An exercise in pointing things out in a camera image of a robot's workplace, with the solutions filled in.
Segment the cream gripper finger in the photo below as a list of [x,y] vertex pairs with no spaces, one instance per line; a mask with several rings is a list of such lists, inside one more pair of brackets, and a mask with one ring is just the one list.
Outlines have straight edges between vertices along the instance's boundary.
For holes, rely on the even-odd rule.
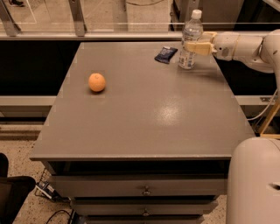
[[203,56],[211,55],[212,53],[217,52],[214,45],[210,42],[187,42],[185,43],[185,49],[191,53]]
[[204,31],[202,33],[201,40],[203,42],[213,43],[216,36],[217,36],[217,32],[216,31]]

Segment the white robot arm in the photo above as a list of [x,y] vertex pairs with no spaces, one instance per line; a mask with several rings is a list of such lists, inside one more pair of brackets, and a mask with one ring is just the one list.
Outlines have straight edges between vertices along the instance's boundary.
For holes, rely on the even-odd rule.
[[[205,31],[185,43],[198,55],[237,60],[263,73],[273,73],[280,91],[280,32],[265,37],[234,31]],[[234,150],[227,180],[227,224],[280,224],[280,141],[252,137]]]

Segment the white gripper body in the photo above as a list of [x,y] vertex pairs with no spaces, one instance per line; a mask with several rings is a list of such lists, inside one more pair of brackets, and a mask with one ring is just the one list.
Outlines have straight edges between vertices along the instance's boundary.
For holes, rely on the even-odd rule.
[[232,60],[239,37],[240,34],[233,31],[218,33],[213,40],[213,56],[218,60]]

